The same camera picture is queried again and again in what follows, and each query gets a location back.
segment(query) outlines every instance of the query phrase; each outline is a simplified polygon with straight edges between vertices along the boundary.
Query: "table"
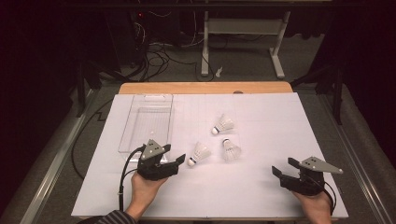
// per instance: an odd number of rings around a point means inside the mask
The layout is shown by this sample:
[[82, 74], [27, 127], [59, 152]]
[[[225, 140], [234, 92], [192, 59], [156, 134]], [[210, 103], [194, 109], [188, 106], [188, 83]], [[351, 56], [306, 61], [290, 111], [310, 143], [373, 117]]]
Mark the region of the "table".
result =
[[[235, 91], [243, 91], [245, 94], [229, 94]], [[323, 156], [298, 95], [291, 91], [290, 85], [286, 82], [122, 85], [108, 115], [72, 216], [100, 216], [118, 209], [117, 191], [124, 160], [118, 155], [117, 146], [123, 132], [122, 123], [125, 123], [133, 97], [127, 93], [170, 92], [177, 92], [174, 95], [174, 126], [177, 128], [172, 132], [171, 161], [182, 153], [189, 157], [197, 140], [213, 147], [214, 153], [207, 161], [196, 164], [192, 169], [186, 162], [181, 164], [179, 174], [169, 178], [143, 218], [304, 218], [298, 201], [286, 189], [282, 189], [278, 179], [271, 174], [271, 165], [286, 172], [285, 174], [297, 174], [297, 170], [287, 165], [287, 157], [302, 160], [312, 154], [320, 159], [323, 159]], [[251, 105], [257, 106], [258, 109], [248, 110]], [[212, 136], [209, 128], [220, 111], [229, 112], [235, 118], [236, 129], [224, 135]], [[233, 139], [241, 146], [244, 153], [240, 160], [226, 163], [221, 158], [219, 142], [224, 137]], [[299, 150], [290, 150], [291, 147], [297, 147]], [[331, 175], [325, 174], [325, 179], [330, 185], [335, 186]], [[124, 186], [125, 202], [128, 203], [131, 187], [128, 184]], [[335, 193], [338, 200], [334, 217], [347, 217], [338, 191]]]

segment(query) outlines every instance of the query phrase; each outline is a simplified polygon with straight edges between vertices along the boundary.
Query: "person's left hand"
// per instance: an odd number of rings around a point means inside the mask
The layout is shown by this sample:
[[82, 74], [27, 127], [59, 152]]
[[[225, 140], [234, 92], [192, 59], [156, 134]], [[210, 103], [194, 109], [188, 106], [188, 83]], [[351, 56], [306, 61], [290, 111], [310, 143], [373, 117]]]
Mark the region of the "person's left hand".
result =
[[132, 200], [125, 212], [137, 221], [154, 201], [158, 189], [167, 179], [147, 180], [135, 172], [131, 178]]

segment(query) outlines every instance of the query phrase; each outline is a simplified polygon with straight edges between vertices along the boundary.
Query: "dark background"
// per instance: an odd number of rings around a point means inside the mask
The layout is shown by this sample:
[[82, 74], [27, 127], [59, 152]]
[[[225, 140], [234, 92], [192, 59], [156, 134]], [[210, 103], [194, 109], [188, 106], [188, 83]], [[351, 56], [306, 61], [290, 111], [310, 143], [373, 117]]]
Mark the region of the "dark background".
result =
[[[344, 81], [395, 166], [395, 7], [389, 7], [386, 1], [369, 3], [372, 5], [364, 10], [341, 14], [323, 9], [296, 10], [291, 13], [286, 36], [326, 34], [312, 70], [332, 62], [342, 52]], [[154, 33], [167, 34], [168, 40], [177, 43], [180, 29], [193, 34], [191, 17], [186, 15], [181, 11], [168, 18], [170, 21], [148, 20], [148, 25]], [[0, 170], [6, 180], [0, 185], [0, 213], [69, 111], [69, 93], [77, 85], [79, 62], [95, 60], [118, 70], [121, 63], [136, 56], [120, 52], [117, 49], [122, 46], [112, 41], [117, 37], [124, 41], [125, 48], [136, 47], [133, 38], [128, 42], [134, 30], [125, 29], [128, 23], [123, 23], [128, 15], [113, 16], [110, 21], [117, 25], [110, 26], [112, 33], [104, 13], [70, 13], [43, 0], [0, 2]], [[333, 16], [334, 26], [330, 29]]]

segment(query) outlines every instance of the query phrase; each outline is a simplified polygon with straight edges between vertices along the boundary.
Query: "shuttlecock cork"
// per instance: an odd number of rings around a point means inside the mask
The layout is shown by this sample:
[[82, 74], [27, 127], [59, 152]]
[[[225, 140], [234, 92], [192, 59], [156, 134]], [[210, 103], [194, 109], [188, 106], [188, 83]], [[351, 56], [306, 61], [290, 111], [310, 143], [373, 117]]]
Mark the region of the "shuttlecock cork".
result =
[[204, 146], [204, 144], [197, 142], [197, 144], [195, 145], [194, 152], [190, 157], [189, 161], [187, 162], [187, 164], [189, 166], [193, 166], [198, 161], [208, 158], [211, 154], [212, 152], [206, 146]]
[[224, 152], [223, 152], [223, 158], [226, 161], [233, 161], [238, 159], [241, 156], [242, 149], [232, 143], [230, 139], [225, 138], [223, 140], [223, 147], [224, 147]]
[[223, 114], [215, 127], [212, 129], [213, 134], [218, 134], [234, 127], [233, 120], [227, 115]]

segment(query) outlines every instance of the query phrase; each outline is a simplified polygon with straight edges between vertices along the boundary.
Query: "hand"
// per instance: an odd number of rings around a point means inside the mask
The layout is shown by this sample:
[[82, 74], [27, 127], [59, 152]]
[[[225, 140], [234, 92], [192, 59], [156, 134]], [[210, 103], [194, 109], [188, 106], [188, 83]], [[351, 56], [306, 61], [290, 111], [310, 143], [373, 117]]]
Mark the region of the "hand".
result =
[[312, 224], [332, 223], [330, 215], [330, 199], [325, 192], [315, 196], [305, 196], [292, 191], [294, 196], [300, 201], [306, 217]]
[[157, 181], [147, 180], [135, 172], [131, 178], [132, 201], [125, 212], [133, 217], [135, 221], [138, 221], [152, 201], [154, 201], [158, 189], [167, 179], [164, 178]]

